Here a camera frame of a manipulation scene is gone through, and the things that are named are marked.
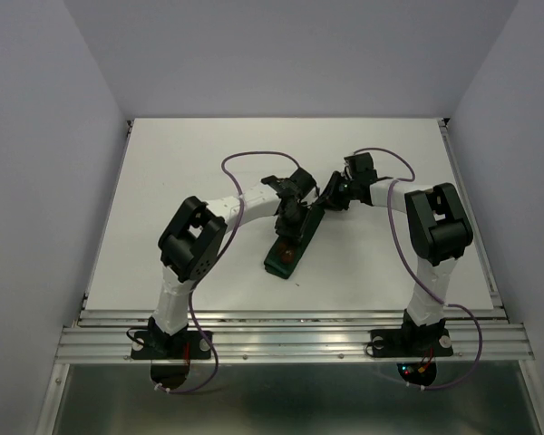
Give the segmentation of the dark green cloth napkin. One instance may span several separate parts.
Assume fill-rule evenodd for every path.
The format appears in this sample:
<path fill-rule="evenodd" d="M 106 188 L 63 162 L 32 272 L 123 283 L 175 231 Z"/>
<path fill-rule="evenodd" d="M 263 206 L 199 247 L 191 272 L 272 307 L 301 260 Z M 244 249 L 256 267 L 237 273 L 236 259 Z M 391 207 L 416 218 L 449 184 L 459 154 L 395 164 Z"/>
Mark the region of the dark green cloth napkin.
<path fill-rule="evenodd" d="M 288 279 L 296 270 L 299 261 L 306 252 L 306 249 L 315 235 L 324 215 L 325 211 L 321 207 L 318 205 L 313 205 L 306 212 L 299 237 L 292 238 L 288 236 L 278 236 L 273 246 L 269 249 L 264 260 L 264 268 L 266 272 L 282 279 Z M 296 247 L 296 257 L 293 264 L 283 265 L 279 261 L 277 256 L 277 248 L 280 243 L 286 243 Z"/>

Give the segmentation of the brown wooden spoon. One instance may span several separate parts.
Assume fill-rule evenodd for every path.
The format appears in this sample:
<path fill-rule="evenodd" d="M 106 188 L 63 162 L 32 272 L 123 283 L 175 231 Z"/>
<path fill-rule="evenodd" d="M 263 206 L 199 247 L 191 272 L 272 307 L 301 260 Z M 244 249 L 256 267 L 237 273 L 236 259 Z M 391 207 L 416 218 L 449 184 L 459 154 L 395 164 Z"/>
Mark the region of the brown wooden spoon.
<path fill-rule="evenodd" d="M 283 265 L 293 264 L 296 257 L 296 247 L 286 243 L 280 243 L 277 248 L 277 256 Z"/>

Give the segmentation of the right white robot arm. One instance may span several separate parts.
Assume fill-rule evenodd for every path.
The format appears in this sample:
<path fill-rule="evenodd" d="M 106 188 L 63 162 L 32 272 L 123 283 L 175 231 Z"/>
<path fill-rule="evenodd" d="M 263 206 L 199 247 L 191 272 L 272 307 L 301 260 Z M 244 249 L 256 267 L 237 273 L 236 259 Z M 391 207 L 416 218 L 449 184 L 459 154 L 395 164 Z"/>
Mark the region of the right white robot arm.
<path fill-rule="evenodd" d="M 420 353 L 432 342 L 427 326 L 440 324 L 452 272 L 473 241 L 473 230 L 452 183 L 418 186 L 415 172 L 408 178 L 380 177 L 369 149 L 345 157 L 345 168 L 331 175 L 320 194 L 322 207 L 347 210 L 353 201 L 385 208 L 393 243 L 403 267 L 414 281 L 405 310 L 412 324 L 399 332 L 399 343 L 408 353 Z M 403 254 L 393 213 L 406 216 L 409 238 L 417 257 L 412 270 Z"/>

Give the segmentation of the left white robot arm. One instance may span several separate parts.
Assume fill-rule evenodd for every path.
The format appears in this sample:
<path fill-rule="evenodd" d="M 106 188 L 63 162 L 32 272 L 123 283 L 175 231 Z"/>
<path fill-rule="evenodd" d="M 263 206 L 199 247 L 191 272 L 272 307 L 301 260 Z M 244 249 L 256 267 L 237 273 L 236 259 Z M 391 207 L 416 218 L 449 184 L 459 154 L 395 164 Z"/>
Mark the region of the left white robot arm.
<path fill-rule="evenodd" d="M 269 176 L 236 196 L 201 201 L 186 198 L 160 236 L 162 286 L 148 321 L 152 346 L 162 356 L 177 355 L 188 325 L 189 296 L 217 263 L 226 235 L 261 218 L 275 217 L 277 241 L 264 260 L 274 276 L 289 278 L 324 215 L 306 197 L 317 192 L 313 176 L 297 169 L 288 178 Z"/>

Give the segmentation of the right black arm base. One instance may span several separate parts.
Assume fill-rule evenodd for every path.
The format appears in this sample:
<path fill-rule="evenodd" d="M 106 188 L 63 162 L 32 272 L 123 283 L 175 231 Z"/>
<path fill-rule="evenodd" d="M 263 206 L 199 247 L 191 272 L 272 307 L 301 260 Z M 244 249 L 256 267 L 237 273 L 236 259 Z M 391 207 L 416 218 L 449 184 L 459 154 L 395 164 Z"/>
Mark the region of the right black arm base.
<path fill-rule="evenodd" d="M 446 320 L 417 325 L 408 314 L 397 329 L 373 329 L 365 353 L 374 358 L 417 358 L 453 356 L 452 340 L 445 328 Z"/>

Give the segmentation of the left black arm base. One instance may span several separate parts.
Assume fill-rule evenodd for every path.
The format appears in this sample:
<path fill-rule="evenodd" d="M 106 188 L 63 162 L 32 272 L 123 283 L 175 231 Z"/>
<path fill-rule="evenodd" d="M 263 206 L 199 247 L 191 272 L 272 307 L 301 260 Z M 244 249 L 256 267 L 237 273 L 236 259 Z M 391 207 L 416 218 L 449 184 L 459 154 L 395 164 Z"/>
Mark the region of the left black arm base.
<path fill-rule="evenodd" d="M 131 341 L 131 358 L 135 361 L 206 361 L 212 356 L 208 344 L 213 338 L 211 331 L 201 334 L 185 327 L 182 332 L 166 336 L 147 327 L 135 327 L 128 329 L 126 336 Z"/>

